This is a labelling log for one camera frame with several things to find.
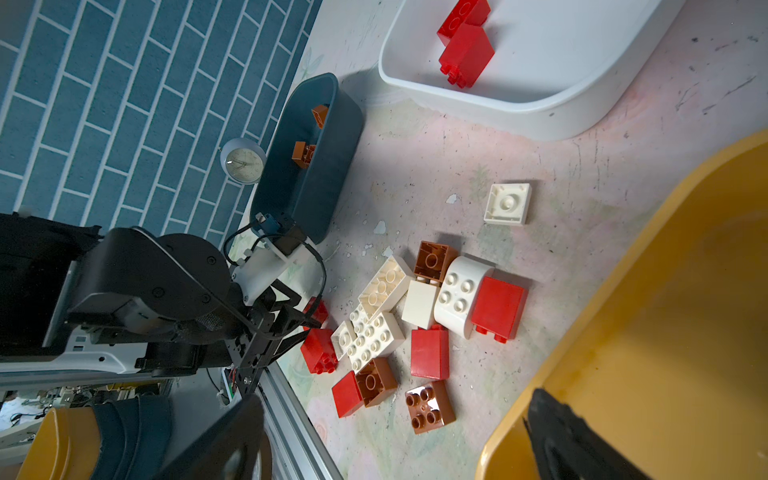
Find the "brown lego plate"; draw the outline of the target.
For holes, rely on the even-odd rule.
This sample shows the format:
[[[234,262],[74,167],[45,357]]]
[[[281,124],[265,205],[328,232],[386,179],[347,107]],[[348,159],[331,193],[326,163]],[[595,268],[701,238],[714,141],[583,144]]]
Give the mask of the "brown lego plate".
[[[315,144],[297,141],[294,144],[291,159],[300,169],[308,169],[316,151]]]

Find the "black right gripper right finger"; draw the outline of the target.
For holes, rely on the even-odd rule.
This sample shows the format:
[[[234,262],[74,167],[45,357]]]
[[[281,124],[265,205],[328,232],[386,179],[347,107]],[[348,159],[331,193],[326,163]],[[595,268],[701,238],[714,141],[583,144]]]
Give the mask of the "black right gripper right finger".
[[[570,406],[533,391],[524,425],[542,479],[645,479],[647,475],[596,434]]]

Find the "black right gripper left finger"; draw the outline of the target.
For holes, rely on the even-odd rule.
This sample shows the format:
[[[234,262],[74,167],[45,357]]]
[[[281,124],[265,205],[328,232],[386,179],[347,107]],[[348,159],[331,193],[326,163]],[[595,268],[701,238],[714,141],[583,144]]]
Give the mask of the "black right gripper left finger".
[[[255,395],[248,395],[154,478],[252,479],[263,433],[261,401]]]

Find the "red lego brick pair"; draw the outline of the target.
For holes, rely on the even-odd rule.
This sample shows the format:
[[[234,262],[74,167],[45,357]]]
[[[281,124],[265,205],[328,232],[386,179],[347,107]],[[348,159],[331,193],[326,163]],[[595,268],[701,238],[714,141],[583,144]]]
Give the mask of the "red lego brick pair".
[[[324,327],[329,318],[327,307],[322,300],[312,297],[304,307],[304,312],[308,313],[315,303],[318,307],[312,319],[319,322],[320,327],[304,328],[308,335],[301,345],[301,353],[311,374],[333,373],[338,367],[338,358],[331,340],[333,331]]]

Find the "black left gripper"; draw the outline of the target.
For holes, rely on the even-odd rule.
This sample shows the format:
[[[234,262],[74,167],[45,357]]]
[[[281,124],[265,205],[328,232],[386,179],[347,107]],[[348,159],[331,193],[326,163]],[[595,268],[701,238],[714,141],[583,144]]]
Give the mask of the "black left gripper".
[[[200,237],[113,229],[82,257],[65,321],[96,331],[101,343],[221,344],[248,395],[270,364],[320,327],[320,303],[302,311],[298,293],[279,280],[247,297],[229,266]]]

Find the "cream lego plate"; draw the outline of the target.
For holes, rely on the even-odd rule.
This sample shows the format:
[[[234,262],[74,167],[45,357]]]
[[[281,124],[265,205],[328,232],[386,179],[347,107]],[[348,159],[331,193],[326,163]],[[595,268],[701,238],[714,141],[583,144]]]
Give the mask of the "cream lego plate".
[[[346,356],[355,374],[372,360],[392,354],[405,341],[396,317],[388,312],[374,318],[354,312],[352,326],[355,338],[346,348]]]

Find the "cream long lego brick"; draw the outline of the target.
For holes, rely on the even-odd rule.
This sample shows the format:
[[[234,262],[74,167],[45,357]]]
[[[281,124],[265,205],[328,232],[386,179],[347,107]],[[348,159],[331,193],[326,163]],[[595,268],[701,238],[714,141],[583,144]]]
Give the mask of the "cream long lego brick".
[[[382,312],[390,312],[413,279],[412,270],[401,257],[389,257],[358,297],[367,317],[373,319]]]

